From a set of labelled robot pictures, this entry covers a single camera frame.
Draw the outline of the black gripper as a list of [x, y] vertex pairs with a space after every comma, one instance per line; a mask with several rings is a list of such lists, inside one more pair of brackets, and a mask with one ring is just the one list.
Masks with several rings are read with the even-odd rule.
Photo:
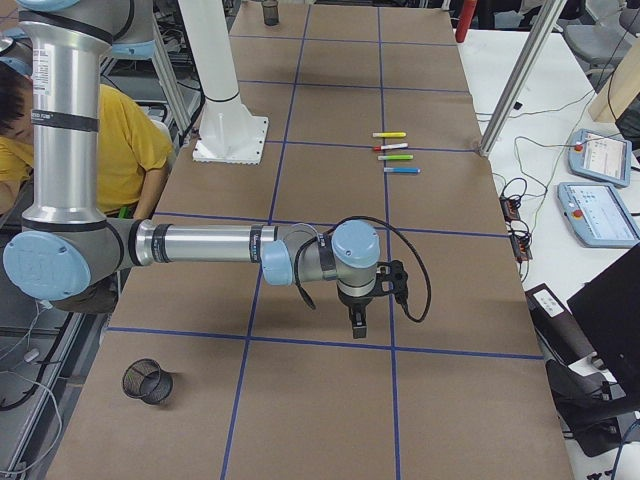
[[372, 302], [371, 295], [352, 296], [341, 289], [337, 290], [338, 298], [349, 310], [352, 336], [354, 339], [363, 339], [367, 336], [366, 307]]

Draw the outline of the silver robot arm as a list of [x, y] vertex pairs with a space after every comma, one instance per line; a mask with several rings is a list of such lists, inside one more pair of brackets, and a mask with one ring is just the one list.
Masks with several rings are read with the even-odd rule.
[[99, 61], [142, 28], [152, 9], [100, 1], [24, 1], [20, 26], [34, 48], [34, 202], [5, 248], [9, 279], [59, 301], [125, 268], [175, 261], [251, 262], [273, 285], [335, 281], [355, 338], [382, 294], [379, 238], [361, 217], [326, 233], [263, 225], [155, 225], [109, 218], [96, 204]]

